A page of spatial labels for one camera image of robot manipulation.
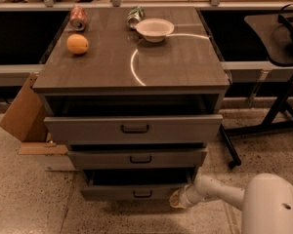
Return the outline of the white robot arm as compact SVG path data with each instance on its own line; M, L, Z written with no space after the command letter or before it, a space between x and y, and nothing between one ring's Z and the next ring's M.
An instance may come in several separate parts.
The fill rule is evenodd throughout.
M176 190L169 202L173 208L187 209L212 200L241 210L241 234L293 234L293 185L278 175L255 175L245 188L202 175Z

